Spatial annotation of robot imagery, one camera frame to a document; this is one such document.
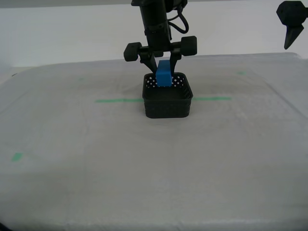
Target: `white tablecloth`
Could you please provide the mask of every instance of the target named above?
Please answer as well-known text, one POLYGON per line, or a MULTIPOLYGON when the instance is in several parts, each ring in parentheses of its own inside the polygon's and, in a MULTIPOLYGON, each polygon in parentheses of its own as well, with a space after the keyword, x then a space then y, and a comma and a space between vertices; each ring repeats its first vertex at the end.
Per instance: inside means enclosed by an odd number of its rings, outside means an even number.
POLYGON ((307 60, 197 56, 176 71, 197 99, 188 118, 145 116, 139 62, 42 66, 0 85, 0 222, 307 230, 307 60))

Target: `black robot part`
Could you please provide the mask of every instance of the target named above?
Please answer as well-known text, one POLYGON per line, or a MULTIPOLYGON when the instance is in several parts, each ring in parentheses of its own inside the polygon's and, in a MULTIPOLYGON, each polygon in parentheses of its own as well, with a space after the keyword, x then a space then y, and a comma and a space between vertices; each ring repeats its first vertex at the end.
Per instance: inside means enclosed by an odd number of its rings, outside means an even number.
POLYGON ((284 1, 278 7, 277 15, 287 26, 284 48, 288 49, 304 30, 302 24, 308 17, 308 8, 301 1, 284 1))
POLYGON ((155 74, 157 71, 155 57, 162 57, 164 52, 169 51, 171 52, 171 73, 174 74, 175 65, 182 55, 197 54, 197 38, 195 36, 184 37, 181 42, 171 43, 170 26, 183 34, 189 30, 188 22, 182 14, 187 0, 132 0, 131 5, 140 7, 148 46, 144 47, 139 42, 128 44, 124 51, 124 58, 127 62, 136 61, 139 56, 140 62, 155 74), (172 10, 177 10, 178 15, 167 19, 167 12, 172 10), (171 22, 178 17, 182 20, 185 29, 181 29, 171 22))

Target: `green tape mark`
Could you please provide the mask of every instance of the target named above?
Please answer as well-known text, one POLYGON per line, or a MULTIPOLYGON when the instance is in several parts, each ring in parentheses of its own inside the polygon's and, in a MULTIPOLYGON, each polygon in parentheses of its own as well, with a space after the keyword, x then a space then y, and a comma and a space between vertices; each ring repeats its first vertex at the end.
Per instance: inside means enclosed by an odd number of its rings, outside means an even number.
MULTIPOLYGON (((193 98, 194 101, 223 101, 231 100, 231 97, 203 97, 193 98)), ((109 100, 96 100, 95 103, 138 103, 143 102, 143 99, 109 99, 109 100)))
POLYGON ((21 158, 23 158, 23 155, 23 153, 15 153, 15 155, 12 157, 12 162, 19 161, 21 158))
POLYGON ((96 103, 135 103, 135 102, 143 102, 143 99, 111 99, 111 100, 96 100, 96 103))
POLYGON ((237 74, 238 74, 238 75, 241 75, 241 76, 245 76, 245 75, 246 75, 246 72, 245 72, 245 71, 239 71, 237 74))
POLYGON ((222 101, 222 100, 231 100, 231 97, 203 97, 203 98, 193 98, 195 101, 222 101))

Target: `perforated basket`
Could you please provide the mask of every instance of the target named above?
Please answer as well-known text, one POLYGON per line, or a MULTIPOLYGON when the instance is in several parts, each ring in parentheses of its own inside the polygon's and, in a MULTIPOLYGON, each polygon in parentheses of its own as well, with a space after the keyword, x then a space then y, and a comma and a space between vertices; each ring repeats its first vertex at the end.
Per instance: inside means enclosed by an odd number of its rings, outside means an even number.
POLYGON ((144 76, 145 114, 149 118, 183 118, 190 112, 192 90, 183 73, 174 73, 171 87, 158 87, 154 74, 144 76))

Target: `blue block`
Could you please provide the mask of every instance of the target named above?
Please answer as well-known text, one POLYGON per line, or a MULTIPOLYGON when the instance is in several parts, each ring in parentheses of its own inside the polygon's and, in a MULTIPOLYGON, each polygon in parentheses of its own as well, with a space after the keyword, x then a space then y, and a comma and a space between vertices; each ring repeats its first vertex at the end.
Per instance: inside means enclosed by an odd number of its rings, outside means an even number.
POLYGON ((156 81, 159 87, 171 87, 172 76, 170 60, 161 60, 156 71, 156 81))

